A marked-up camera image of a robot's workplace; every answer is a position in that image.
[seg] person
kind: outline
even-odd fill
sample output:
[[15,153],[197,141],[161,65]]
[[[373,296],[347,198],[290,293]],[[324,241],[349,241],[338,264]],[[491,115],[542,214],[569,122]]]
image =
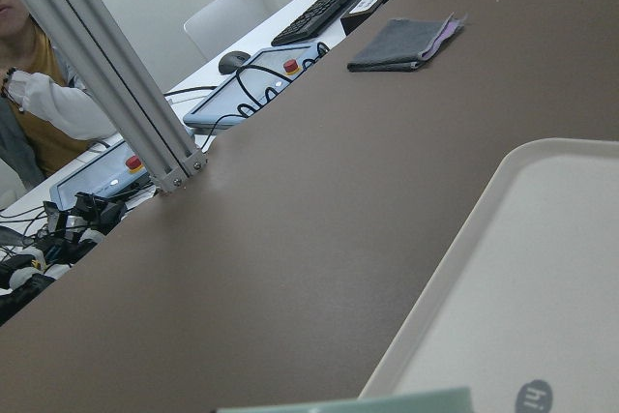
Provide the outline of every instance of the person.
[[26,190],[116,132],[21,0],[0,0],[0,158]]

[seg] computer mouse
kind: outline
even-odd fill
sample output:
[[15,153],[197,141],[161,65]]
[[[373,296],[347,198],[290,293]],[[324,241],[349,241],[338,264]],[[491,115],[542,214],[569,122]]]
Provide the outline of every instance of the computer mouse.
[[237,71],[241,65],[250,59],[250,55],[240,50],[234,50],[228,52],[220,60],[220,73],[221,74],[233,74]]

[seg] black keyboard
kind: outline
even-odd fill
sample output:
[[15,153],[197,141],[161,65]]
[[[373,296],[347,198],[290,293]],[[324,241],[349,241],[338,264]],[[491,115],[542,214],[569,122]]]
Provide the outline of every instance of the black keyboard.
[[271,41],[272,46],[297,43],[318,36],[350,0],[317,0]]

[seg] white tray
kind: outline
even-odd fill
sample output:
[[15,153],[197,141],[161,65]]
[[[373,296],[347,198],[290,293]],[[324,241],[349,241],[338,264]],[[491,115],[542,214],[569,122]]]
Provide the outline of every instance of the white tray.
[[468,386],[477,413],[619,411],[618,342],[619,143],[535,141],[499,165],[361,397]]

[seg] brown table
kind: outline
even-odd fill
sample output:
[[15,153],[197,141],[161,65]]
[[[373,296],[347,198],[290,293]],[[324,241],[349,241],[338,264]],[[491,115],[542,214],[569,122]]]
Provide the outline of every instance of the brown table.
[[[0,329],[3,411],[356,397],[502,158],[619,135],[618,0],[391,0]],[[468,14],[412,74],[347,61]]]

